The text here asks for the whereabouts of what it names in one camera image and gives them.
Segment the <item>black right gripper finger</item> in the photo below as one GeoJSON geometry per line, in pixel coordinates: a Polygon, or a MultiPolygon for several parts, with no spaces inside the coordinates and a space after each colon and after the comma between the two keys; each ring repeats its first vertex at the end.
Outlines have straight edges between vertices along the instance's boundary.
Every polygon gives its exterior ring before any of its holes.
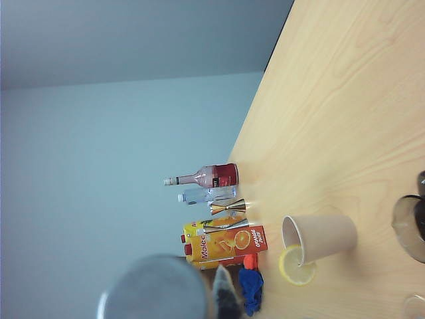
{"type": "Polygon", "coordinates": [[[242,318],[242,308],[229,271],[220,265],[212,284],[215,318],[242,318]]]}

